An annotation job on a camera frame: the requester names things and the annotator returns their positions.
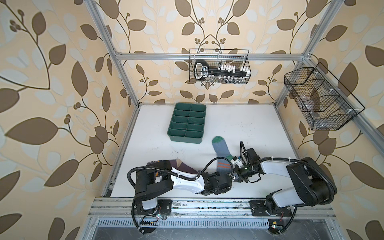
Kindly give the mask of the blue grey sock green toe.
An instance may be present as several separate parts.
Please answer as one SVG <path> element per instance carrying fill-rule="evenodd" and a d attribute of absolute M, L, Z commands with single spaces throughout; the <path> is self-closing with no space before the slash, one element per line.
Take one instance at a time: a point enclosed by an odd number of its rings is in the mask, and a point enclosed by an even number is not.
<path fill-rule="evenodd" d="M 233 156 L 228 149 L 226 141 L 224 138 L 216 136 L 212 140 L 212 145 L 217 157 L 221 157 L 221 159 L 217 160 L 217 171 L 221 174 L 230 174 L 232 172 L 231 167 L 233 166 L 230 161 Z"/>

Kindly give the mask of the purple sock beige toe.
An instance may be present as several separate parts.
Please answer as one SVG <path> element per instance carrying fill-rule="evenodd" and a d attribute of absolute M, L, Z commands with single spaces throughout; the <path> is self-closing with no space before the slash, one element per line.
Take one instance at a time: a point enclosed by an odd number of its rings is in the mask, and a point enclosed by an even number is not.
<path fill-rule="evenodd" d="M 170 171 L 178 170 L 193 175 L 196 175 L 198 173 L 195 169 L 189 167 L 180 159 L 153 161 L 151 163 L 148 163 L 148 166 L 159 167 Z"/>

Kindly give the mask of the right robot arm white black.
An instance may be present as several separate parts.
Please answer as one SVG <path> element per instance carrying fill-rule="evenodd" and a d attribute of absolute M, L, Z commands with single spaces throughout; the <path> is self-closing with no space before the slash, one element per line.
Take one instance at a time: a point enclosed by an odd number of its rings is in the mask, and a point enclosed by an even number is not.
<path fill-rule="evenodd" d="M 334 181 L 312 158 L 260 158 L 253 148 L 246 149 L 244 143 L 240 142 L 240 162 L 241 167 L 235 165 L 236 182 L 257 183 L 261 175 L 277 175 L 291 180 L 292 187 L 268 194 L 264 204 L 259 207 L 260 211 L 270 216 L 276 216 L 291 206 L 330 204 L 338 192 Z M 254 175 L 258 175 L 259 179 L 251 181 Z"/>

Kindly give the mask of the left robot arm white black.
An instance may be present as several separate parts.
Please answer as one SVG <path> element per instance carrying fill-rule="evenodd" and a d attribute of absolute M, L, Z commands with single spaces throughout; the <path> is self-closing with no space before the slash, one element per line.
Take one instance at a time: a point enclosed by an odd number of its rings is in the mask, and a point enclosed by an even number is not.
<path fill-rule="evenodd" d="M 228 173 L 207 173 L 207 168 L 215 161 L 224 160 L 230 168 Z M 175 189 L 202 196 L 224 194 L 231 190 L 235 176 L 233 164 L 224 157 L 217 157 L 198 171 L 197 174 L 182 172 L 172 167 L 169 160 L 162 160 L 128 171 L 127 179 L 135 190 L 131 215 L 161 214 L 164 204 L 158 197 Z"/>

